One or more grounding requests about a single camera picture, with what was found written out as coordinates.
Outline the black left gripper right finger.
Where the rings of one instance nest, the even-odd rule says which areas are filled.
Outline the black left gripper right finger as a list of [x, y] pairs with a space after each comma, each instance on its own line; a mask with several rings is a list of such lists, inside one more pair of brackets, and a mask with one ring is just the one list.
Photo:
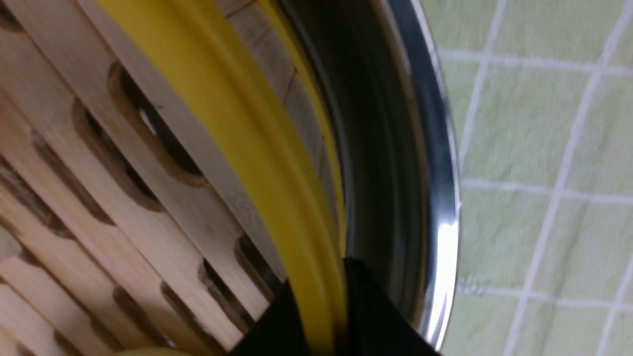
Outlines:
[[344, 259], [348, 283], [348, 356], [438, 356], [378, 286], [363, 261]]

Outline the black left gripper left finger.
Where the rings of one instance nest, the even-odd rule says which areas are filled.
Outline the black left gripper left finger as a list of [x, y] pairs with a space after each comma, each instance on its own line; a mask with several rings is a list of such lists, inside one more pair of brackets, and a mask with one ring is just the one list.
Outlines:
[[255, 326], [229, 356], [309, 356], [298, 307], [289, 282], [279, 289]]

